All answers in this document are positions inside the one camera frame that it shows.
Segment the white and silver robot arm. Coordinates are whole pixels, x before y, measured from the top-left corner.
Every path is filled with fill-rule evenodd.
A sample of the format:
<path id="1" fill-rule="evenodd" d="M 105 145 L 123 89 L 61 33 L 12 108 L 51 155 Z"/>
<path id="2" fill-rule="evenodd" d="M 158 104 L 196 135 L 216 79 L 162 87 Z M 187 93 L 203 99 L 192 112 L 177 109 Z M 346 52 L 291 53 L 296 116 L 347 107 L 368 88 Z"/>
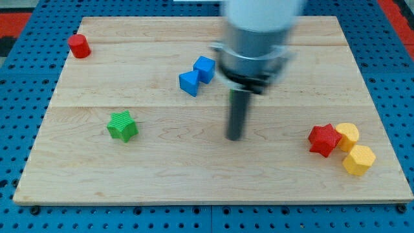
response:
<path id="1" fill-rule="evenodd" d="M 218 77 L 233 94 L 261 94 L 279 80 L 292 53 L 286 42 L 304 0 L 223 1 L 223 33 L 211 44 Z"/>

